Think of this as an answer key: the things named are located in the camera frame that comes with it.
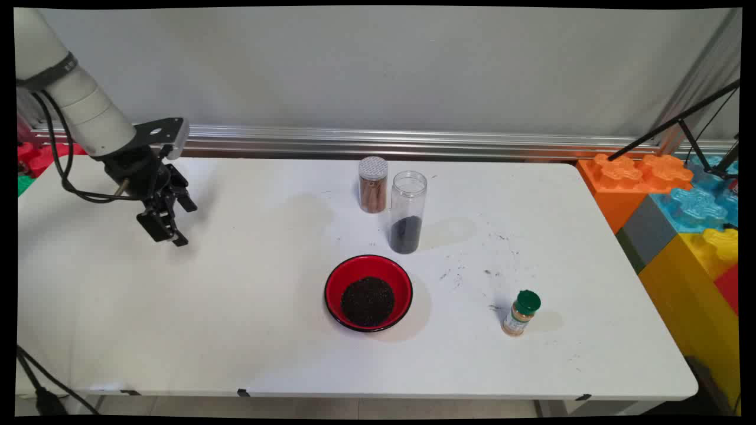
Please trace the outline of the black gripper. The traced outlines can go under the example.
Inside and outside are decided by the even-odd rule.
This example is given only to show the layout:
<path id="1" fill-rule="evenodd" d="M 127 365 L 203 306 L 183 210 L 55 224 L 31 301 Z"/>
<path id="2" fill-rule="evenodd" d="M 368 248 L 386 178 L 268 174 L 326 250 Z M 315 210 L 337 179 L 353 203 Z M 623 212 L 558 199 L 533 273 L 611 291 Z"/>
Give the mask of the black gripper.
<path id="1" fill-rule="evenodd" d="M 187 191 L 186 178 L 173 164 L 163 162 L 174 151 L 174 145 L 163 145 L 159 153 L 150 145 L 141 145 L 104 156 L 103 169 L 122 191 L 105 194 L 103 202 L 141 201 L 144 210 L 136 220 L 154 242 L 170 241 L 183 247 L 188 240 L 175 223 L 175 202 L 188 213 L 198 207 Z"/>

